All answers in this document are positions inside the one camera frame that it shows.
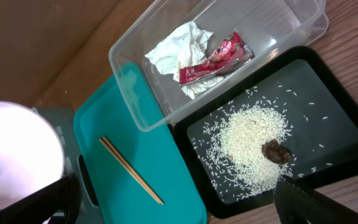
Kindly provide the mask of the white napkin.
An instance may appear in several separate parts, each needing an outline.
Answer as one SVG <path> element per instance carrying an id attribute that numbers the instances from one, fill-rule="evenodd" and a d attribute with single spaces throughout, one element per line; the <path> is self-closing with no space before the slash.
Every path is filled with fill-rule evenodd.
<path id="1" fill-rule="evenodd" d="M 180 69 L 207 61 L 205 52 L 212 35 L 190 21 L 177 27 L 145 57 L 161 75 L 173 75 L 173 80 L 179 82 Z"/>

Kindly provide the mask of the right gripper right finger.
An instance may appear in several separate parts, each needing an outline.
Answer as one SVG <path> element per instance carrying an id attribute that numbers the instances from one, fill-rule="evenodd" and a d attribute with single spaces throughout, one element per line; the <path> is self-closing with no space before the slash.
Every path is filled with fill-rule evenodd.
<path id="1" fill-rule="evenodd" d="M 278 179 L 273 201 L 281 223 L 358 224 L 357 212 L 287 175 Z"/>

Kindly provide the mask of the white rice pile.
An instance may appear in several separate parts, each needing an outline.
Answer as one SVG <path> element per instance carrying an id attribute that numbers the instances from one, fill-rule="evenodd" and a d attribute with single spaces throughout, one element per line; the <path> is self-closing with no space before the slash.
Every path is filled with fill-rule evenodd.
<path id="1" fill-rule="evenodd" d="M 281 175 L 302 178 L 332 166 L 321 161 L 329 148 L 319 131 L 329 121 L 330 105 L 322 85 L 303 91 L 253 86 L 194 122 L 186 133 L 213 193 L 232 203 L 274 189 Z M 262 154 L 262 146 L 273 139 L 292 152 L 284 165 Z"/>

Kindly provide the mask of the large white plate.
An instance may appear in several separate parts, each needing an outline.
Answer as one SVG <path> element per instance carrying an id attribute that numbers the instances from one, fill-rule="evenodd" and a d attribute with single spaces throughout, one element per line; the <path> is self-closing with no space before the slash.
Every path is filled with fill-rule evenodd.
<path id="1" fill-rule="evenodd" d="M 0 101 L 0 209 L 59 180 L 64 152 L 53 127 L 33 110 Z"/>

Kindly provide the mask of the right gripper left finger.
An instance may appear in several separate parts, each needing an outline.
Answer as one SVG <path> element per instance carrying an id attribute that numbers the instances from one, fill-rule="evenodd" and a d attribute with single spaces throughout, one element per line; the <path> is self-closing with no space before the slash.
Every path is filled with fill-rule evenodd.
<path id="1" fill-rule="evenodd" d="M 70 174 L 0 210 L 0 224 L 43 223 L 59 211 L 63 216 L 53 223 L 74 224 L 82 199 L 80 179 Z"/>

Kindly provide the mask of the red snack wrapper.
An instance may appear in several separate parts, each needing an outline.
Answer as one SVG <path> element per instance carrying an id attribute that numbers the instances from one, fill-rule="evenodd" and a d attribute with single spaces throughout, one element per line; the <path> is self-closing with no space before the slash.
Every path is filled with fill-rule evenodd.
<path id="1" fill-rule="evenodd" d="M 236 65 L 243 65 L 254 58 L 254 53 L 234 31 L 199 65 L 180 69 L 179 84 L 189 85 L 211 77 L 221 77 Z"/>

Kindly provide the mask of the brown food scrap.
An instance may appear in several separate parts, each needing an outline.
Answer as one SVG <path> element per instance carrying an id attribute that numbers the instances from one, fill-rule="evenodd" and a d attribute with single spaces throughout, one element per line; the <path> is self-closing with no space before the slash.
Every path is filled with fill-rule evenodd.
<path id="1" fill-rule="evenodd" d="M 262 146 L 262 154 L 271 162 L 284 165 L 290 160 L 292 152 L 273 139 Z"/>

